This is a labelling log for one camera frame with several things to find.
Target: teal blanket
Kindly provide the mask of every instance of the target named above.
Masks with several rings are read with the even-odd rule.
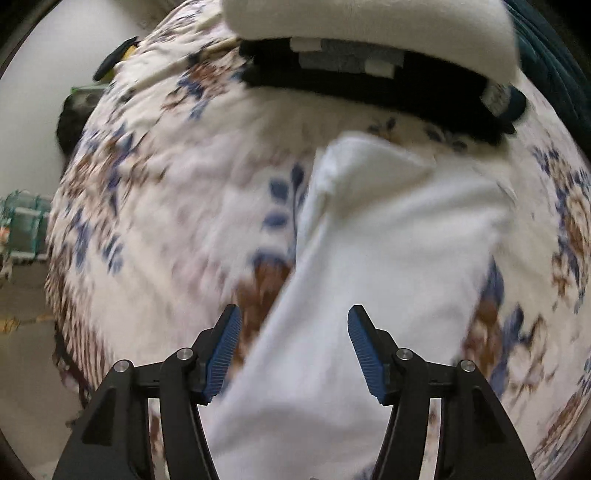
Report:
[[[526,0],[505,0],[513,17],[521,68],[591,158],[591,83],[546,19]]]

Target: bed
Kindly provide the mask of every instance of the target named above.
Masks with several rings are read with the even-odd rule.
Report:
[[[243,314],[230,378],[239,375],[294,268],[316,149],[341,132],[435,158],[503,158],[517,221],[457,352],[489,379],[537,477],[554,478],[591,421],[591,192],[589,165],[550,104],[521,74],[528,110],[492,147],[399,112],[247,89],[237,48],[128,95],[136,81],[231,38],[218,13],[215,0],[186,2],[118,65],[54,198],[46,287],[64,382],[87,401],[116,360],[164,360],[228,303]]]

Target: white towel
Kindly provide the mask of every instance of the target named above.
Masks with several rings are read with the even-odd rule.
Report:
[[[375,462],[390,408],[368,391],[348,310],[449,363],[511,218],[469,158],[435,165],[365,134],[317,155],[297,268],[243,371],[202,410],[220,479],[352,480]]]
[[[517,40],[502,0],[223,0],[247,40],[333,38],[412,50],[502,85],[517,74]]]

